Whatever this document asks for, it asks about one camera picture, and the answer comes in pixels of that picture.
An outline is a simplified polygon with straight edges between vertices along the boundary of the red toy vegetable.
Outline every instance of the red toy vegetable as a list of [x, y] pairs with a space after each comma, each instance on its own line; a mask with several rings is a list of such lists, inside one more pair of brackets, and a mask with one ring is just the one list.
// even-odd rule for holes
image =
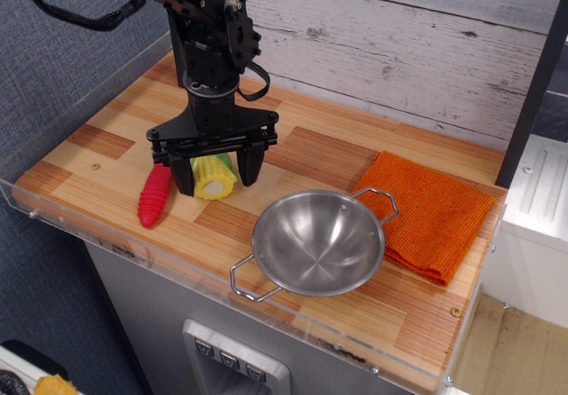
[[152, 227], [162, 216], [170, 190], [171, 170], [155, 164], [150, 172], [138, 202], [138, 217], [145, 228]]

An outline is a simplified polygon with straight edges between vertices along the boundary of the orange cloth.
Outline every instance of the orange cloth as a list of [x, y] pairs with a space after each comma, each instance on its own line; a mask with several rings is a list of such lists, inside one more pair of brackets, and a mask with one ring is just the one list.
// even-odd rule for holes
[[[394, 154], [379, 154], [354, 193], [371, 186], [392, 194], [399, 214], [384, 227], [385, 257], [447, 286], [473, 244], [495, 199], [473, 186]], [[384, 195], [357, 197], [378, 217], [392, 214]]]

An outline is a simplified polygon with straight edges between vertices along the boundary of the stainless steel bowl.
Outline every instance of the stainless steel bowl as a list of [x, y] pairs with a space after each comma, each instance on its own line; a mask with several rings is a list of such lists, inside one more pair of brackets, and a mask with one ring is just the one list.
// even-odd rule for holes
[[[367, 191], [386, 195], [392, 215], [379, 221], [354, 197]], [[332, 191], [301, 191], [269, 206], [256, 222], [253, 254], [231, 268], [231, 286], [240, 296], [261, 302], [281, 289], [307, 296], [334, 296], [370, 279], [384, 258], [382, 225], [394, 218], [394, 198], [366, 188], [352, 197]], [[254, 258], [278, 287], [263, 296], [237, 288], [235, 270]]]

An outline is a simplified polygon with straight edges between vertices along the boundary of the wooden countertop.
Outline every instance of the wooden countertop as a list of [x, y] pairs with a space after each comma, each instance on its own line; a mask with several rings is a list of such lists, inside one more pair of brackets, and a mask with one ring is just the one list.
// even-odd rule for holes
[[[257, 83], [243, 80], [241, 88], [253, 91]], [[178, 115], [186, 101], [170, 54], [20, 178], [14, 198], [56, 225], [133, 255], [342, 359], [378, 366], [414, 391], [434, 392], [433, 376], [445, 377], [465, 315], [450, 311], [468, 308], [501, 213], [506, 190], [493, 181], [503, 152], [272, 87], [254, 103], [280, 114], [279, 144], [267, 152], [258, 181], [249, 188], [237, 183], [222, 201], [187, 197], [173, 186], [162, 221], [147, 230], [137, 216], [153, 166], [146, 131]], [[383, 150], [497, 198], [447, 288], [384, 262], [368, 283], [341, 296], [282, 291], [273, 302], [252, 304], [233, 294], [229, 269], [251, 253], [252, 229], [268, 205], [304, 189], [349, 192]], [[257, 293], [274, 287], [254, 261], [239, 268], [237, 280]]]

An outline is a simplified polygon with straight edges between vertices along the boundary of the yellow object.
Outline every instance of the yellow object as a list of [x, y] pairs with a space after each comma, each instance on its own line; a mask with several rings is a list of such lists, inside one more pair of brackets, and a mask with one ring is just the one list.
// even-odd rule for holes
[[233, 191], [238, 180], [227, 154], [192, 159], [193, 193], [203, 200], [219, 200]]
[[78, 395], [77, 389], [60, 375], [47, 375], [37, 381], [34, 395]]

